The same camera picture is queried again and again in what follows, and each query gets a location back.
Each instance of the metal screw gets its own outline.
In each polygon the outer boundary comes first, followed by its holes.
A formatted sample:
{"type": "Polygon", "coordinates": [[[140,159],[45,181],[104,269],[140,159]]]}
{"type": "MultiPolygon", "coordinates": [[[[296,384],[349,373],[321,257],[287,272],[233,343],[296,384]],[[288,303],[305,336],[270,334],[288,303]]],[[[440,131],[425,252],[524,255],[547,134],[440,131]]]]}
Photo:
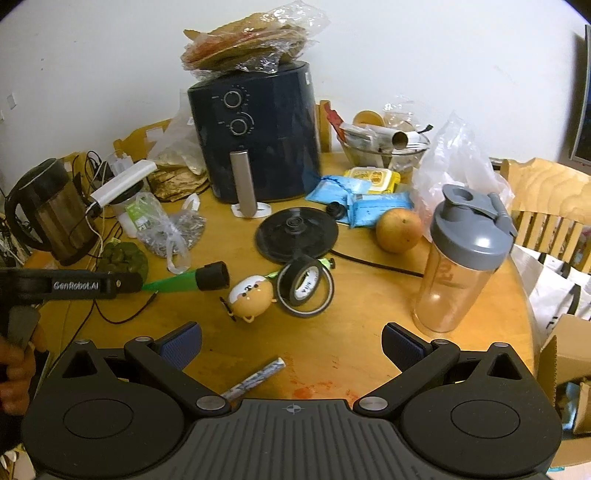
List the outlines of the metal screw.
{"type": "Polygon", "coordinates": [[[388,406],[388,402],[382,397],[364,397],[359,400],[359,406],[364,410],[380,411],[388,406]]]}
{"type": "Polygon", "coordinates": [[[205,395],[195,402],[202,410],[215,411],[226,406],[226,400],[217,395],[205,395]]]}

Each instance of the white power strip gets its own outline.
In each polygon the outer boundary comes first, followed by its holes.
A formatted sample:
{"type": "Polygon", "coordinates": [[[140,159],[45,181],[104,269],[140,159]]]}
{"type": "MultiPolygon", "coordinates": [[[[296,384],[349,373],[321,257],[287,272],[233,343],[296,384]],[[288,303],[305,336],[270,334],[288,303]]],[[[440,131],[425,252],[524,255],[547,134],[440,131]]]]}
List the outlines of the white power strip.
{"type": "Polygon", "coordinates": [[[115,178],[110,179],[101,188],[90,194],[91,198],[99,204],[101,208],[106,207],[113,199],[121,195],[125,190],[132,187],[140,180],[146,178],[150,173],[157,169],[156,163],[150,160],[140,160],[132,167],[124,170],[115,178]]]}

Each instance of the control dial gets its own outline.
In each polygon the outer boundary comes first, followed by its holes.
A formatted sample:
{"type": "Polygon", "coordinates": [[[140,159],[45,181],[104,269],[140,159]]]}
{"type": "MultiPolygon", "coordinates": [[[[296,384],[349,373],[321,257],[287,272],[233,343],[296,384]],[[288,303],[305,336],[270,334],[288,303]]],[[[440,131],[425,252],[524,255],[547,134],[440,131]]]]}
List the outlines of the control dial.
{"type": "Polygon", "coordinates": [[[241,135],[248,133],[253,125],[254,121],[252,120],[252,117],[247,113],[241,113],[239,118],[235,118],[230,122],[230,133],[240,137],[241,135]]]}
{"type": "Polygon", "coordinates": [[[228,108],[238,108],[242,103],[242,94],[237,90],[230,90],[223,96],[223,104],[228,108]]]}

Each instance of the human hand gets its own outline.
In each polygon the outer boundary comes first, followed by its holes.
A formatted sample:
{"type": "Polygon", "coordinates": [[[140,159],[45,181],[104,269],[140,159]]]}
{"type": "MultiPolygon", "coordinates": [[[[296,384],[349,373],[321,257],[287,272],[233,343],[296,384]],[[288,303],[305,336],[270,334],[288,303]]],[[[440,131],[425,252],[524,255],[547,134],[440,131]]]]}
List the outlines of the human hand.
{"type": "Polygon", "coordinates": [[[6,365],[8,380],[0,383],[2,410],[10,415],[24,415],[29,406],[29,385],[35,375],[35,356],[33,350],[47,350],[45,333],[37,325],[31,342],[21,350],[0,337],[0,364],[6,365]]]}

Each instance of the table top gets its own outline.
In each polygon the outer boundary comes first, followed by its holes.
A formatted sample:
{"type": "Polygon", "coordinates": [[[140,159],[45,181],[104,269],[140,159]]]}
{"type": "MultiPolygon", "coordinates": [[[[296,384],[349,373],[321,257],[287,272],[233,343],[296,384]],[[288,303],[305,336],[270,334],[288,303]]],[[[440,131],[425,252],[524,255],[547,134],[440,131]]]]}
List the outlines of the table top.
{"type": "MultiPolygon", "coordinates": [[[[342,174],[349,166],[341,153],[323,156],[324,174],[342,174]]],[[[211,190],[200,197],[199,212],[207,224],[203,237],[190,250],[192,268],[222,260],[228,265],[232,286],[250,275],[266,275],[278,269],[254,245],[254,233],[262,219],[235,218],[230,207],[218,202],[211,190]]],[[[165,209],[177,211],[180,205],[167,204],[165,209]]],[[[274,203],[272,208],[277,212],[304,205],[322,207],[296,199],[274,203]]],[[[339,225],[334,248],[353,257],[422,272],[429,244],[423,238],[404,254],[389,254],[379,249],[372,230],[339,225]]],[[[171,276],[165,259],[147,255],[148,281],[171,276]]],[[[76,267],[84,268],[87,262],[83,260],[76,267]]],[[[212,390],[222,393],[280,356],[287,367],[248,397],[345,398],[352,403],[400,372],[382,353],[381,331],[386,323],[397,322],[431,339],[418,331],[410,314],[420,278],[340,258],[336,258],[332,274],[334,300],[324,313],[311,319],[290,316],[274,304],[253,323],[241,319],[233,322],[219,300],[228,291],[160,293],[145,312],[124,325],[110,325],[95,311],[78,338],[89,338],[99,348],[120,348],[136,336],[159,338],[192,320],[203,330],[203,349],[185,372],[212,390]]],[[[148,296],[145,292],[121,295],[99,301],[99,305],[108,318],[120,320],[135,313],[148,296]]],[[[41,324],[52,352],[66,345],[90,306],[90,301],[78,300],[54,301],[43,307],[41,324]]],[[[533,369],[527,300],[511,260],[492,276],[460,326],[439,337],[464,350],[486,350],[493,342],[508,342],[533,369]]]]}

